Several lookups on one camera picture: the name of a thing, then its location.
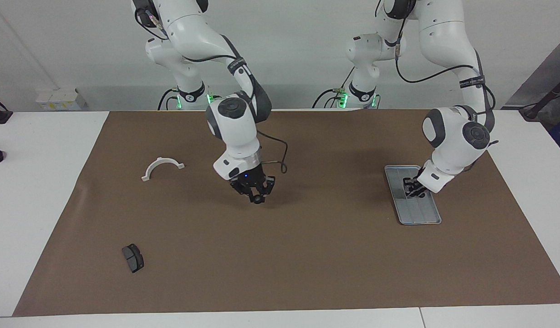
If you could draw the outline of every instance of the white wall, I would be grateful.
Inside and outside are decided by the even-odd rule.
[[[560,0],[463,0],[467,30],[484,64],[499,106],[560,42]],[[342,83],[351,68],[348,37],[373,31],[376,0],[211,0],[210,25],[226,34],[246,58],[275,108],[306,108]],[[174,84],[144,53],[148,34],[138,27],[128,0],[0,0],[0,15],[60,87],[77,87],[94,110],[146,110]],[[440,68],[419,53],[417,24],[407,25],[408,52],[400,60],[408,77]],[[51,82],[18,55],[0,31],[0,98],[13,110],[37,110],[35,88]],[[430,108],[461,102],[455,76],[407,85],[393,62],[379,64],[384,108]],[[227,70],[201,65],[214,91],[236,91]]]

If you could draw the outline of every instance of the black bracket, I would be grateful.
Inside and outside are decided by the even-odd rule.
[[[409,198],[419,197],[421,199],[426,197],[426,190],[428,190],[419,183],[419,181],[412,179],[411,177],[403,178],[403,189],[405,191],[405,196]]]
[[[251,170],[235,176],[229,181],[229,184],[240,195],[247,195],[250,202],[261,204],[266,202],[266,195],[272,193],[272,189],[276,184],[276,177],[266,176],[262,164],[260,164]],[[258,194],[254,195],[253,188],[258,191]]]
[[[130,244],[127,247],[122,248],[122,254],[126,259],[126,263],[130,268],[132,273],[137,272],[144,267],[143,255],[135,244]]]

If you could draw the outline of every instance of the green led light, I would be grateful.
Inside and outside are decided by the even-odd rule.
[[[346,93],[343,93],[341,95],[341,101],[339,101],[339,107],[340,108],[346,108],[347,107],[347,100],[349,99],[349,95],[347,95]]]

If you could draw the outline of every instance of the white plastic part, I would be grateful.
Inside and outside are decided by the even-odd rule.
[[[149,181],[149,180],[151,180],[151,173],[153,172],[153,170],[155,170],[155,168],[157,168],[157,166],[159,166],[159,165],[161,165],[161,164],[167,164],[167,163],[175,164],[175,165],[178,167],[179,170],[185,167],[185,164],[180,163],[180,162],[177,162],[176,160],[174,160],[174,159],[172,159],[172,158],[162,158],[162,157],[159,157],[159,158],[157,158],[156,161],[152,162],[152,163],[148,166],[148,168],[147,168],[147,174],[146,174],[145,176],[143,176],[143,178],[142,178],[143,181]]]
[[[423,166],[423,172],[418,177],[417,181],[433,193],[439,193],[444,186],[454,179],[454,175],[445,174],[438,170],[434,162],[428,159]]]

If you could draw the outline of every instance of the black strap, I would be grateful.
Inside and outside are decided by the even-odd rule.
[[[178,90],[178,93],[185,99],[186,102],[194,103],[203,95],[205,92],[205,83],[201,82],[201,87],[193,92],[185,92],[181,89]]]
[[[470,79],[466,79],[460,81],[460,89],[464,89],[465,87],[472,87],[473,85],[483,85],[486,83],[486,79],[484,75],[480,75],[479,77],[472,77]]]
[[[369,101],[369,99],[371,99],[373,94],[375,94],[375,89],[373,89],[372,91],[369,91],[369,92],[363,92],[363,91],[353,87],[352,82],[349,85],[349,90],[351,90],[351,93],[353,94],[353,96],[357,97],[359,99],[359,101],[361,101],[361,102]]]
[[[238,70],[238,68],[242,67],[245,64],[245,59],[240,57],[228,65],[228,70],[232,75],[234,75],[236,70]]]

